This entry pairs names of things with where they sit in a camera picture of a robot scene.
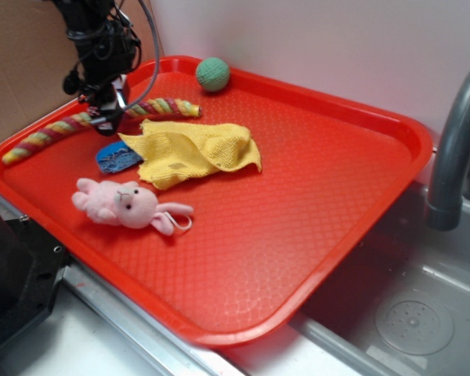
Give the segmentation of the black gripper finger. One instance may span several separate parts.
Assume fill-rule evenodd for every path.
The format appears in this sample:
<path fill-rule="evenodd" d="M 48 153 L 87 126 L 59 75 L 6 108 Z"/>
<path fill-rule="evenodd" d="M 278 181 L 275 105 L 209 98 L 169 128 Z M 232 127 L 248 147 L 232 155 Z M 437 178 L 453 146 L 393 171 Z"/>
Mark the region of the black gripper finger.
<path fill-rule="evenodd" d="M 116 107 L 121 110 L 125 110 L 128 106 L 129 86 L 127 78 L 126 74 L 121 74 L 111 82 L 114 89 Z"/>
<path fill-rule="evenodd" d="M 122 118 L 120 96 L 116 89 L 104 89 L 88 101 L 90 125 L 102 136 L 113 136 Z"/>

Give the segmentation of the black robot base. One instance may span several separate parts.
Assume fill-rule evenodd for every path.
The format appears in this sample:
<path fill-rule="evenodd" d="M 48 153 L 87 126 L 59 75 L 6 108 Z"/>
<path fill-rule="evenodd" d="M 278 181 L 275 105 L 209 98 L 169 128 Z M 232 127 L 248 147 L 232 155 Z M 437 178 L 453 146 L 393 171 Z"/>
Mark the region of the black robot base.
<path fill-rule="evenodd" d="M 51 314 L 66 258 L 34 220 L 0 216 L 0 352 Z"/>

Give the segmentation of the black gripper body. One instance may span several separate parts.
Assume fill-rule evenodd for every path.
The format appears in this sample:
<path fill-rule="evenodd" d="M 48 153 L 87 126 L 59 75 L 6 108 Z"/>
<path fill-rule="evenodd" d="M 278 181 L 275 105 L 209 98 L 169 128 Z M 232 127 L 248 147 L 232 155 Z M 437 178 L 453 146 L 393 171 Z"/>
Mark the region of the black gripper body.
<path fill-rule="evenodd" d="M 114 83 L 135 69 L 140 40 L 115 1 L 54 1 L 74 43 L 78 61 L 63 90 L 88 103 L 116 100 Z"/>

